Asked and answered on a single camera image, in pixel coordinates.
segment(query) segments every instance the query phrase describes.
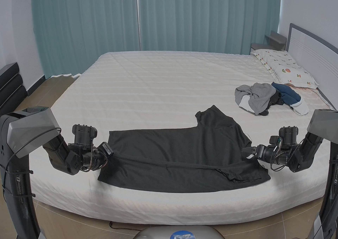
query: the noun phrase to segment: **blue round sticker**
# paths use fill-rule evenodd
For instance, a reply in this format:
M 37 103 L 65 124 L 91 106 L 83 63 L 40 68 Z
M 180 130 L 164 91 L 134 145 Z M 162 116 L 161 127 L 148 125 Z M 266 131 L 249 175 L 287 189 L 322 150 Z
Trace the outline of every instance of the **blue round sticker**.
M 195 239 L 195 236 L 188 231 L 177 231 L 172 234 L 170 239 Z

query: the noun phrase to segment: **wall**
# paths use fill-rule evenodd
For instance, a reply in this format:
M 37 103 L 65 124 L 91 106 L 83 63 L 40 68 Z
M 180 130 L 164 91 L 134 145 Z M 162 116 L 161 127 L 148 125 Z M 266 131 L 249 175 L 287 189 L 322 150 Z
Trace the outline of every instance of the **wall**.
M 28 90 L 43 75 L 33 32 L 31 0 L 0 0 L 0 68 L 18 62 Z
M 338 47 L 338 0 L 281 0 L 278 32 L 287 37 L 290 23 Z

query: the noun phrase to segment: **baseboard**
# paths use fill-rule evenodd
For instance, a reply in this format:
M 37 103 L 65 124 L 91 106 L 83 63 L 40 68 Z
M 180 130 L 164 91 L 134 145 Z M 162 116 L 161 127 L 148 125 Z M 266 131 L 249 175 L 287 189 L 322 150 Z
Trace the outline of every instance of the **baseboard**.
M 45 76 L 43 75 L 36 83 L 34 83 L 28 90 L 27 94 L 31 95 L 44 81 L 46 80 Z

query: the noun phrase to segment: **white bed sheet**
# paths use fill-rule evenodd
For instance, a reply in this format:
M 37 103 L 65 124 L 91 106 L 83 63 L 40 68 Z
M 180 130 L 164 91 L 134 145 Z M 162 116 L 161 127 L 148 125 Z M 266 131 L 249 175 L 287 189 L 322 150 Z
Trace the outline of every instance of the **white bed sheet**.
M 196 126 L 195 113 L 213 104 L 238 122 L 253 145 L 268 144 L 282 126 L 299 127 L 298 141 L 314 109 L 327 108 L 310 89 L 296 89 L 310 113 L 298 116 L 287 105 L 254 116 L 239 108 L 234 89 L 272 82 L 252 55 L 202 52 L 106 53 L 56 101 L 52 111 L 66 142 L 73 124 L 97 128 L 95 145 L 110 130 Z M 140 224 L 231 224 L 274 215 L 324 194 L 329 143 L 324 141 L 311 168 L 269 171 L 271 180 L 248 188 L 210 193 L 159 193 L 123 189 L 97 181 L 99 171 L 70 176 L 53 169 L 38 148 L 30 155 L 32 190 L 49 205 L 83 216 Z

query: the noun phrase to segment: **teal curtain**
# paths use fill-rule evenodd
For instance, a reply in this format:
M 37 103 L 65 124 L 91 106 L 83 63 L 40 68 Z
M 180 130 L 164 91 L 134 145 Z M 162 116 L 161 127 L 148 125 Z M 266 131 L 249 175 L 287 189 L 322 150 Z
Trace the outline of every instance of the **teal curtain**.
M 249 54 L 277 31 L 281 0 L 139 0 L 142 50 Z
M 140 50 L 137 0 L 32 0 L 46 78 L 83 73 L 106 52 Z

